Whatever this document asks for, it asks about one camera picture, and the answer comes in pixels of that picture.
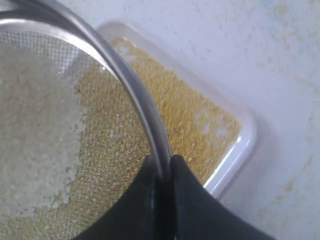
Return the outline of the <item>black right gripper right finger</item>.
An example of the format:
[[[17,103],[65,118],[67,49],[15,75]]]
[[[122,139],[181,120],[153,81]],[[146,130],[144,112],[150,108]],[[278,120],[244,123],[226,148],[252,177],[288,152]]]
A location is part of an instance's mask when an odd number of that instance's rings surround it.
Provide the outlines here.
[[[273,240],[210,195],[181,155],[170,160],[178,240]]]

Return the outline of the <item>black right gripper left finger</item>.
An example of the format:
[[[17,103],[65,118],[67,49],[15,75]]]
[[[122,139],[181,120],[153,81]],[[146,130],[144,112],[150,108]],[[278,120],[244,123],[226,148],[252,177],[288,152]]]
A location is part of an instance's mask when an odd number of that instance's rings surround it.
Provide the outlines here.
[[[119,200],[75,240],[154,240],[156,238],[156,164],[146,156]]]

